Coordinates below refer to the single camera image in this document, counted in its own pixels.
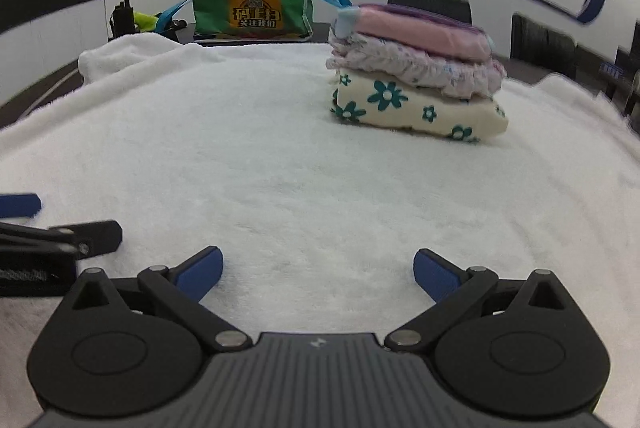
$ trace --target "white blanket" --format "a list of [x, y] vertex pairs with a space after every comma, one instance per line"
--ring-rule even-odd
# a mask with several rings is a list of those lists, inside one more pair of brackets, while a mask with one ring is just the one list
[[[42, 198], [32, 226], [118, 220], [118, 252], [82, 265], [114, 277], [220, 246], [203, 303], [252, 336], [382, 337], [432, 303], [419, 248], [504, 278], [551, 268], [609, 349], [597, 412], [640, 426], [640, 142], [615, 110], [550, 76], [505, 82], [510, 127], [478, 145], [344, 125], [329, 54], [112, 42], [82, 58], [92, 84], [0, 132], [0, 191]], [[24, 365], [55, 304], [0, 300], [1, 428], [38, 414]]]

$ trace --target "stack of folded clothes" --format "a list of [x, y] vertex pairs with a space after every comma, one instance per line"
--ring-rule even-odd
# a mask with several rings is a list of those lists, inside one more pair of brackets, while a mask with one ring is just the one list
[[338, 10], [329, 42], [332, 112], [350, 122], [477, 142], [509, 120], [493, 95], [506, 76], [477, 27], [387, 4]]

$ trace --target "orange label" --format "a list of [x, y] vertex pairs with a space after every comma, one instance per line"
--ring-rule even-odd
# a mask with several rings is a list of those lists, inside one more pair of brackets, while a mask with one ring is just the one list
[[234, 29], [282, 29], [280, 0], [229, 0], [229, 23]]

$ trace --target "gray ribbed panel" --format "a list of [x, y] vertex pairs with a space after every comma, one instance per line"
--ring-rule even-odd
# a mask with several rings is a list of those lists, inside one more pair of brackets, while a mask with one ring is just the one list
[[[582, 414], [545, 428], [605, 428]], [[33, 428], [524, 428], [477, 413], [444, 392], [417, 356], [372, 334], [264, 334], [221, 354], [185, 395], [155, 412], [113, 421], [47, 413]]]

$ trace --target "green bag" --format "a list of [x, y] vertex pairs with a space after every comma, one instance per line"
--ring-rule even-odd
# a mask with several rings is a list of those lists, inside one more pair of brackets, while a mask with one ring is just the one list
[[311, 38], [311, 0], [193, 0], [196, 38], [283, 40]]

